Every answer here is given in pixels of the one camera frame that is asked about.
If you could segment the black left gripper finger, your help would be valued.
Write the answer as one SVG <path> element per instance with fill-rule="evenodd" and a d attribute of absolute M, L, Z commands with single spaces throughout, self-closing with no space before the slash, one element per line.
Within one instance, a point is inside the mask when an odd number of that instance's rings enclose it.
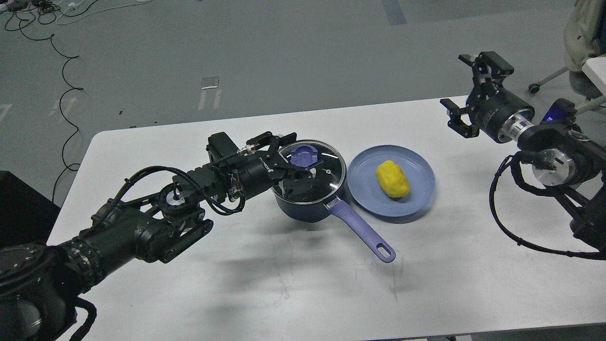
<path fill-rule="evenodd" d="M 259 134 L 249 139 L 246 144 L 251 145 L 252 151 L 246 157 L 247 164 L 264 161 L 266 164 L 289 164 L 280 153 L 281 147 L 296 142 L 297 134 L 274 135 L 271 132 Z"/>
<path fill-rule="evenodd" d="M 274 195 L 290 202 L 311 202 L 312 186 L 316 178 L 316 168 L 296 170 L 290 164 L 274 164 L 275 170 L 286 171 L 283 179 L 274 186 Z"/>

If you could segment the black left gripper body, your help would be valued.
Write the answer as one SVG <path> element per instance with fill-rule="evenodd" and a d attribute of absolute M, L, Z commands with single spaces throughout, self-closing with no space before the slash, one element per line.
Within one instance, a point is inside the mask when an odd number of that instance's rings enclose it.
<path fill-rule="evenodd" d="M 283 170 L 276 169 L 257 155 L 230 158 L 229 173 L 233 192 L 243 194 L 245 198 L 265 192 L 285 177 Z"/>

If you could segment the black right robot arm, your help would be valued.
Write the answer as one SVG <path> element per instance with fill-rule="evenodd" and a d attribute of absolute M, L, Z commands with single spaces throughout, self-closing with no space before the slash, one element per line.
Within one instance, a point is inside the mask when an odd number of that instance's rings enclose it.
<path fill-rule="evenodd" d="M 556 100 L 540 123 L 533 124 L 534 108 L 507 90 L 503 82 L 514 67 L 494 51 L 458 59 L 472 70 L 472 90 L 460 107 L 451 99 L 440 103 L 448 114 L 448 127 L 463 138 L 481 132 L 498 144 L 517 143 L 518 151 L 503 159 L 489 190 L 489 207 L 502 232 L 519 246 L 570 258 L 604 260 L 606 248 L 605 187 L 587 198 L 577 187 L 595 177 L 605 181 L 605 149 L 582 133 L 576 108 L 566 99 Z M 500 221 L 494 196 L 502 174 L 509 170 L 515 184 L 538 197 L 552 197 L 571 216 L 573 237 L 593 252 L 552 250 L 509 231 Z"/>

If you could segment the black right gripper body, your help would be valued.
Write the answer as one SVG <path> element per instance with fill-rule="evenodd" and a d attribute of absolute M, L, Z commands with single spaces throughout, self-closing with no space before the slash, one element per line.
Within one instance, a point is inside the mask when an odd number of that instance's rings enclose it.
<path fill-rule="evenodd" d="M 467 99 L 467 106 L 474 108 L 469 114 L 471 123 L 499 144 L 512 140 L 501 131 L 509 117 L 520 114 L 531 120 L 535 116 L 535 109 L 530 104 L 506 89 L 500 89 L 491 97 L 474 89 Z"/>

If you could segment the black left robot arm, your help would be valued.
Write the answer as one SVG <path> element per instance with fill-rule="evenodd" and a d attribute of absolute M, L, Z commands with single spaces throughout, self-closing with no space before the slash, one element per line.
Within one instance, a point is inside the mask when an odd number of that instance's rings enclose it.
<path fill-rule="evenodd" d="M 150 166 L 125 179 L 92 216 L 91 227 L 59 245 L 33 223 L 1 224 L 1 339 L 54 341 L 87 317 L 71 336 L 80 341 L 97 317 L 81 298 L 132 259 L 168 263 L 212 230 L 201 203 L 221 216 L 284 180 L 310 177 L 318 157 L 284 157 L 296 134 L 263 133 L 238 148 L 226 133 L 209 137 L 210 162 L 188 172 Z"/>

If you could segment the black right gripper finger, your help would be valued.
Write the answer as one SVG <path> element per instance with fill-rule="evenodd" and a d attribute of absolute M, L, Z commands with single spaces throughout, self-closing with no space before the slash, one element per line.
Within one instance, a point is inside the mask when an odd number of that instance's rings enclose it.
<path fill-rule="evenodd" d="M 500 93 L 503 81 L 514 73 L 513 65 L 497 52 L 480 52 L 478 56 L 460 54 L 458 60 L 472 68 L 472 98 L 489 98 Z"/>
<path fill-rule="evenodd" d="M 463 116 L 468 115 L 471 118 L 471 114 L 474 113 L 475 108 L 465 106 L 464 108 L 459 107 L 451 99 L 440 99 L 440 104 L 446 108 L 446 114 L 448 114 L 448 127 L 454 130 L 463 138 L 476 138 L 479 136 L 478 125 L 471 123 L 468 125 L 463 121 Z"/>

